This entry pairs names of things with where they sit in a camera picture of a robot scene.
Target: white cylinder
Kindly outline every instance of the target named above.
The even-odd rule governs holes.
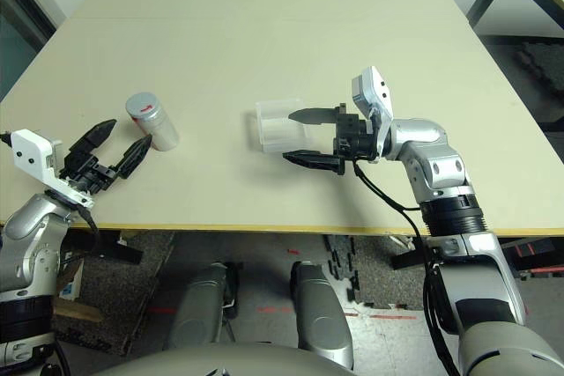
[[[178,144],[179,137],[173,123],[151,92],[133,94],[125,103],[125,109],[145,134],[152,135],[152,147],[156,150],[171,150]]]

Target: table edge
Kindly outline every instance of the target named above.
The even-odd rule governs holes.
[[[229,224],[109,224],[98,223],[101,229],[108,230],[161,230],[161,231],[223,231],[223,232],[288,232],[288,233],[334,233],[342,235],[414,235],[413,229],[408,227],[358,227],[358,226],[330,226],[330,225],[229,225]],[[73,228],[87,228],[85,222],[72,224]],[[421,234],[428,235],[427,229],[419,229]],[[564,236],[564,228],[493,228],[492,231],[500,237],[547,237]]]

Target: clear plastic box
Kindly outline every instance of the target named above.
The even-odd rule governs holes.
[[[307,125],[288,119],[303,109],[300,99],[259,101],[256,103],[258,136],[265,153],[308,149],[313,143]]]

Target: black cable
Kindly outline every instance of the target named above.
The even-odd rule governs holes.
[[[379,189],[365,174],[364,172],[362,172],[362,169],[360,169],[359,164],[356,161],[353,161],[352,166],[354,167],[354,174],[356,176],[358,176],[360,178],[360,180],[362,182],[365,183],[365,185],[371,190],[373,191],[376,195],[378,195],[380,198],[383,199],[384,202],[386,202],[392,209],[395,209],[397,211],[399,210],[405,210],[405,211],[415,211],[415,210],[421,210],[420,207],[405,207],[403,205],[401,205],[400,203],[397,203],[394,199],[392,199],[391,197],[389,197],[388,195],[386,195],[386,193],[384,193],[381,189]]]
[[[406,211],[420,210],[420,208],[419,207],[407,208],[402,204],[396,202],[391,197],[387,196],[381,189],[379,189],[362,172],[362,169],[360,169],[356,161],[353,161],[352,165],[354,167],[354,173],[368,187],[368,189],[370,189],[373,193],[375,193],[380,198],[382,198],[383,201],[386,202],[392,209],[394,209],[400,215],[402,215],[404,219],[407,220],[407,222],[410,224],[413,231],[415,232],[415,236],[419,241],[419,245],[421,246],[420,252],[423,255],[423,265],[425,266],[425,281],[423,283],[423,312],[425,315],[427,326],[429,328],[429,334],[431,336],[431,340],[433,341],[433,346],[434,346],[434,350],[436,351],[437,357],[441,360],[442,365],[447,371],[447,374],[449,376],[460,376],[460,373],[454,364],[452,356],[450,355],[449,348],[447,347],[447,344],[444,342],[444,336],[442,335],[441,328],[436,320],[436,312],[434,310],[434,301],[433,301],[433,291],[431,289],[431,283],[429,282],[429,277],[431,275],[431,272],[433,271],[431,259],[428,257],[419,229],[417,228],[413,220],[405,213]]]
[[[69,367],[69,362],[67,361],[67,357],[64,355],[63,347],[61,344],[55,339],[55,353],[59,358],[59,363],[61,364],[61,368],[63,369],[64,376],[71,376],[71,368]]]

